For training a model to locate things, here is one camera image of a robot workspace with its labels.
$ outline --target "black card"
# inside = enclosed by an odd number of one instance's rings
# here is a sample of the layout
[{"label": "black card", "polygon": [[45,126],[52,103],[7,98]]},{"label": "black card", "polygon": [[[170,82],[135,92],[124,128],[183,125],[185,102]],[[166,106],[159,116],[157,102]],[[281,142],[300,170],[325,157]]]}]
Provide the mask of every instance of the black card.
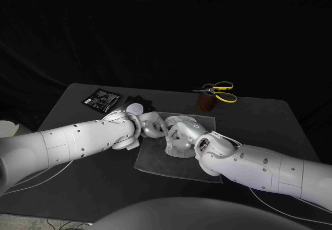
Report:
[{"label": "black card", "polygon": [[107,113],[112,105],[117,103],[120,96],[102,89],[91,94],[91,96],[82,101],[82,103],[101,113]]}]

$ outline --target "table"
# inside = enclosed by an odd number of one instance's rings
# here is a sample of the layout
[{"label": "table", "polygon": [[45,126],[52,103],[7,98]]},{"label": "table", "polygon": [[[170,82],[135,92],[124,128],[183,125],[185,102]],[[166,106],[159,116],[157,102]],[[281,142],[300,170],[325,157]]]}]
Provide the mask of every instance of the table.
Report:
[{"label": "table", "polygon": [[[198,93],[128,89],[71,84],[39,131],[84,121],[101,119],[104,114],[81,101],[102,88],[118,93],[117,108],[128,95],[153,100],[156,111],[215,116],[216,132],[250,144],[276,150],[293,157],[319,161],[293,112],[284,101],[238,97],[237,103],[218,102],[208,113],[196,107]],[[0,212],[82,222],[95,222],[120,208],[160,197],[192,196],[222,199],[274,212],[257,200],[248,188],[224,178],[225,184],[161,177],[133,168],[138,148],[127,151],[108,149],[69,165],[65,171],[40,186],[4,195]],[[63,165],[52,168],[21,187],[47,179]],[[327,220],[326,213],[287,195],[255,192],[278,210],[299,217]],[[325,225],[299,221],[312,228]]]}]

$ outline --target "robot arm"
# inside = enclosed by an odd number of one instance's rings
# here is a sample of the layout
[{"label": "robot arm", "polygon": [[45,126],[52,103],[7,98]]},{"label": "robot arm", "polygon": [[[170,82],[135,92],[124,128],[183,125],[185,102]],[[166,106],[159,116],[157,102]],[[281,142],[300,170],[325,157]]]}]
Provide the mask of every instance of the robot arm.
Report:
[{"label": "robot arm", "polygon": [[156,112],[137,117],[115,111],[102,120],[0,138],[0,195],[32,173],[110,147],[117,150],[135,148],[141,129],[148,137],[167,135],[164,122]]},{"label": "robot arm", "polygon": [[[195,125],[200,126],[195,122],[180,121],[172,127],[169,136],[174,131],[189,134],[183,142],[195,145],[195,158],[209,175],[222,174],[250,188],[299,197],[332,210],[330,165],[297,159],[255,146],[235,147],[216,132],[196,138],[190,136],[198,129]],[[173,145],[177,148],[185,146],[180,140],[173,140]]]}]

